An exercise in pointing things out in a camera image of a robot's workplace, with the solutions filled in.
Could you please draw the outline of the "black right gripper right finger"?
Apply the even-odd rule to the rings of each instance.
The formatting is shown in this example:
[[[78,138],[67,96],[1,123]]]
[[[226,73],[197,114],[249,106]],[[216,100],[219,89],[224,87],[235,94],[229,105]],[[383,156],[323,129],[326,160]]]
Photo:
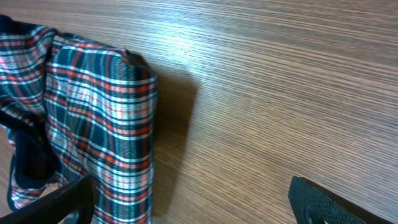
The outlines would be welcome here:
[[[298,224],[392,224],[304,177],[292,177],[288,198]]]

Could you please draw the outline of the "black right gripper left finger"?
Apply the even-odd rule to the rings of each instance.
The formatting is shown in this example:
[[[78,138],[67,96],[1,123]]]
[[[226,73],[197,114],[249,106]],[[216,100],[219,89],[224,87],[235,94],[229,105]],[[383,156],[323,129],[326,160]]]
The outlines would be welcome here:
[[[1,218],[1,224],[90,224],[95,209],[92,175],[60,187]]]

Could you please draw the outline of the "plaid sleeveless dress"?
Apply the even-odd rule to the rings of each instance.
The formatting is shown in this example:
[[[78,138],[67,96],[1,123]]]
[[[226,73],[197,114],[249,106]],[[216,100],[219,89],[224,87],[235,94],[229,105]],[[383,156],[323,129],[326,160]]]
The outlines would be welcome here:
[[[1,16],[9,208],[92,175],[94,223],[150,223],[157,96],[157,77],[128,50]]]

